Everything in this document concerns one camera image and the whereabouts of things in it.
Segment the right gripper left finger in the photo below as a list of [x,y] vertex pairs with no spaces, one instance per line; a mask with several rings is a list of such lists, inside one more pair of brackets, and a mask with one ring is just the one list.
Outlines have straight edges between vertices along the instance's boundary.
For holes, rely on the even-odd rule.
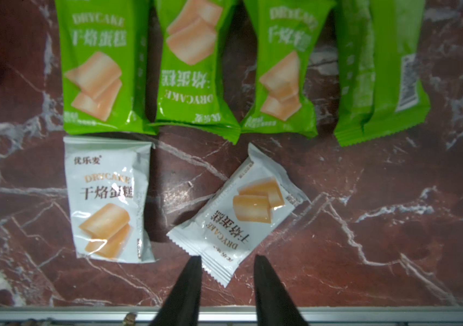
[[197,325],[201,288],[202,258],[192,256],[150,325]]

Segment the white cookie packet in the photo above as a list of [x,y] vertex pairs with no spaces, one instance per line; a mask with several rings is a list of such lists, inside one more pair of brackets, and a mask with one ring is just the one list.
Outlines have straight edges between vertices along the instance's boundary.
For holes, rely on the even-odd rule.
[[248,157],[191,219],[168,234],[227,287],[239,265],[308,197],[287,171],[249,144]]
[[66,136],[65,177],[78,258],[155,262],[144,228],[153,143]]

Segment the green cookie packet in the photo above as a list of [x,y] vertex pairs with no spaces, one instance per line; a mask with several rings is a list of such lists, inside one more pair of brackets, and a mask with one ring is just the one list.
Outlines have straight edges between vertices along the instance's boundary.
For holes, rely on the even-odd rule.
[[154,125],[184,126],[237,144],[224,99],[222,54],[237,1],[155,1],[163,36]]
[[310,56],[336,1],[245,1],[257,36],[255,100],[242,133],[317,136],[303,93]]
[[158,134],[145,112],[149,1],[56,1],[67,134]]
[[339,1],[335,9],[342,147],[423,123],[430,100],[417,48],[425,1]]

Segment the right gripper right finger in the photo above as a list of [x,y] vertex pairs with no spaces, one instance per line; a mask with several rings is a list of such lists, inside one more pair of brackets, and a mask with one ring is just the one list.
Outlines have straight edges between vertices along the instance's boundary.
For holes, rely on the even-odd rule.
[[266,256],[255,256],[253,274],[258,325],[308,325]]

